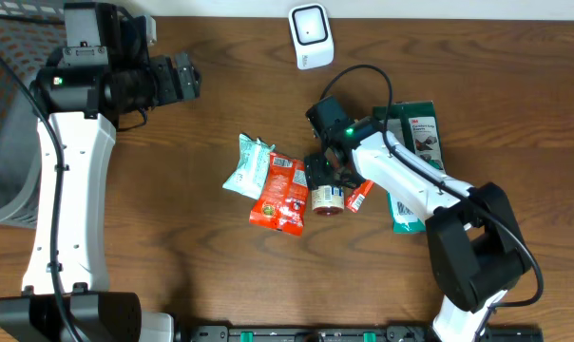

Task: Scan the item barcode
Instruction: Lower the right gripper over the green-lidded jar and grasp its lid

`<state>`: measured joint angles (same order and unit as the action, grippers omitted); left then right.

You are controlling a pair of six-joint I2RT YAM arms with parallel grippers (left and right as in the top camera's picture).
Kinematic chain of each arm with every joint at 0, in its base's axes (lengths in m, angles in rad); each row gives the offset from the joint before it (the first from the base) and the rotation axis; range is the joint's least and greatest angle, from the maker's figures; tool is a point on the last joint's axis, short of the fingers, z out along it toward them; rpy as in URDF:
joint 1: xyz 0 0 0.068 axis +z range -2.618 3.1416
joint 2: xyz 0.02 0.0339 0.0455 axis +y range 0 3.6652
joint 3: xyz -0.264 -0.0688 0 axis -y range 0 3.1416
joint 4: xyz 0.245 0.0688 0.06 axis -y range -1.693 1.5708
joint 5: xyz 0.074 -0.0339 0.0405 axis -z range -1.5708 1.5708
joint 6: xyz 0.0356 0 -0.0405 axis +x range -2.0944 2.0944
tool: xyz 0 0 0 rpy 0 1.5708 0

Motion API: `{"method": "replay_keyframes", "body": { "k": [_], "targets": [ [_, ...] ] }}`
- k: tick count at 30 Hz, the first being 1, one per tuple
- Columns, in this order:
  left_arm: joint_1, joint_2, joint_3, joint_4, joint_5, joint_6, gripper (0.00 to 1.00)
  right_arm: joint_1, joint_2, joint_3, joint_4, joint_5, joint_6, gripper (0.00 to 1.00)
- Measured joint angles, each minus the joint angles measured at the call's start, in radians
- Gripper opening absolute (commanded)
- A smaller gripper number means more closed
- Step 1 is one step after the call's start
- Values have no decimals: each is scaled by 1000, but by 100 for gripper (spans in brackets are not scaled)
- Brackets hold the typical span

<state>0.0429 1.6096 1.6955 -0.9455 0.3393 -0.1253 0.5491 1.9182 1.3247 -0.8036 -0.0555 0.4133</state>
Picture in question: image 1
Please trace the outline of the green lid spice jar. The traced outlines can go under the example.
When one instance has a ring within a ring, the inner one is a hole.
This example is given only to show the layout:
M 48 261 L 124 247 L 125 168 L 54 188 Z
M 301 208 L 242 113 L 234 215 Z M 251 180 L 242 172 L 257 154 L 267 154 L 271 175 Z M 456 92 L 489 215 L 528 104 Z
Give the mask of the green lid spice jar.
M 312 209 L 321 216 L 333 216 L 344 211 L 344 192 L 341 187 L 321 185 L 311 192 Z

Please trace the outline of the red sachet stick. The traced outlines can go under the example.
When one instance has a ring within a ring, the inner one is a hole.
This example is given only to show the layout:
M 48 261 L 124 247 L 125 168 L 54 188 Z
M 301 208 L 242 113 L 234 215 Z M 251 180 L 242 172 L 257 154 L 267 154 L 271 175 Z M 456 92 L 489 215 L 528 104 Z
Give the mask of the red sachet stick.
M 355 188 L 351 195 L 346 199 L 346 207 L 353 213 L 357 213 L 368 196 L 369 192 L 372 190 L 374 182 L 371 180 L 364 181 L 360 186 Z

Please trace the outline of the orange snack packet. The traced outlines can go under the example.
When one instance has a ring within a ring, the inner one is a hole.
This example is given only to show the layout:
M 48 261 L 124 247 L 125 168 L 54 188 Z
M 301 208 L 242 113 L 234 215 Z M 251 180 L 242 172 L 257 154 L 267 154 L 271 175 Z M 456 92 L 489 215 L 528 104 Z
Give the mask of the orange snack packet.
M 299 237 L 308 194 L 304 162 L 271 152 L 266 182 L 249 222 Z

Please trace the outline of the mint green wipes pack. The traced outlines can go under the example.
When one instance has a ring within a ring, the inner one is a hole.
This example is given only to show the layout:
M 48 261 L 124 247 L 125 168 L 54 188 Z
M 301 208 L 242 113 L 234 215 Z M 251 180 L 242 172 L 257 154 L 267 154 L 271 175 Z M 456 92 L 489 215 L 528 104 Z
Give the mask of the mint green wipes pack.
M 253 140 L 240 134 L 239 163 L 222 188 L 258 200 L 266 182 L 270 153 L 274 149 L 273 144 L 268 145 L 260 139 Z

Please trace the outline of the green product pouch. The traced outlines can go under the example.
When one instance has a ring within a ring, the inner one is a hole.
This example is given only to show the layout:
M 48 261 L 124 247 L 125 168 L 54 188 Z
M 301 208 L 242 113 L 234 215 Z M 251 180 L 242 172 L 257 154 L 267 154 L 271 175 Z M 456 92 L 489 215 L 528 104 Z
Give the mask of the green product pouch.
M 389 130 L 412 153 L 444 172 L 445 164 L 433 102 L 401 102 L 392 106 Z M 426 231 L 425 224 L 392 193 L 387 195 L 396 234 Z

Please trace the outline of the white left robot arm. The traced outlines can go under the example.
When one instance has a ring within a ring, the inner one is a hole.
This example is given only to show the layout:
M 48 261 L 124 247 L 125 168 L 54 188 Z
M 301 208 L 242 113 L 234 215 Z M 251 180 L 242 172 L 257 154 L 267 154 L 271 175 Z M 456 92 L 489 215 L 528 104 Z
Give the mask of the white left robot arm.
M 105 261 L 105 186 L 121 115 L 196 99 L 186 53 L 109 55 L 67 47 L 29 92 L 39 114 L 34 247 L 18 296 L 0 298 L 0 328 L 18 341 L 182 341 L 171 313 L 113 292 Z

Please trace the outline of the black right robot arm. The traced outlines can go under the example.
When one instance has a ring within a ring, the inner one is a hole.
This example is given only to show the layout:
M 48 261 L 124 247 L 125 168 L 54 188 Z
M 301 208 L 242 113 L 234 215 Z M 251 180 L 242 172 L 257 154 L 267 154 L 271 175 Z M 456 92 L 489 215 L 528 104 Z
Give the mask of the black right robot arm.
M 479 341 L 507 292 L 538 262 L 527 248 L 506 193 L 457 180 L 414 155 L 373 117 L 307 117 L 321 143 L 314 180 L 355 188 L 372 181 L 424 221 L 434 279 L 444 298 L 430 325 L 434 341 Z

